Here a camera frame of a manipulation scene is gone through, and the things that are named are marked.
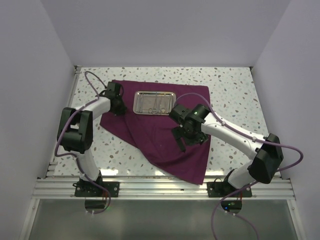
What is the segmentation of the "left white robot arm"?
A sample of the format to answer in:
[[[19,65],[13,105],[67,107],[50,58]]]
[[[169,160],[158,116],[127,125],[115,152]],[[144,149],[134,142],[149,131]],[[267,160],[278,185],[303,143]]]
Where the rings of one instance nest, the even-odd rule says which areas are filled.
[[[62,110],[54,149],[55,157],[72,156],[80,172],[80,179],[88,182],[86,190],[92,196],[103,193],[104,184],[91,151],[94,139],[93,121],[105,113],[124,115],[127,108],[121,96],[100,96],[76,108]]]

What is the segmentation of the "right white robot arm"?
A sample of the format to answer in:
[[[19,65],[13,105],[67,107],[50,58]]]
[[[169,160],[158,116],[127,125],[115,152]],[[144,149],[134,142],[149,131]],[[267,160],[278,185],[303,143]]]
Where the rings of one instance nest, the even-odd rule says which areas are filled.
[[[169,117],[178,124],[171,132],[182,152],[185,152],[186,146],[201,145],[213,136],[248,157],[248,163],[232,169],[223,181],[209,185],[218,197],[235,196],[241,188],[253,182],[269,184],[283,161],[280,139],[276,135],[271,133],[264,137],[242,130],[211,112],[205,105],[198,104],[194,109],[189,109],[177,104]]]

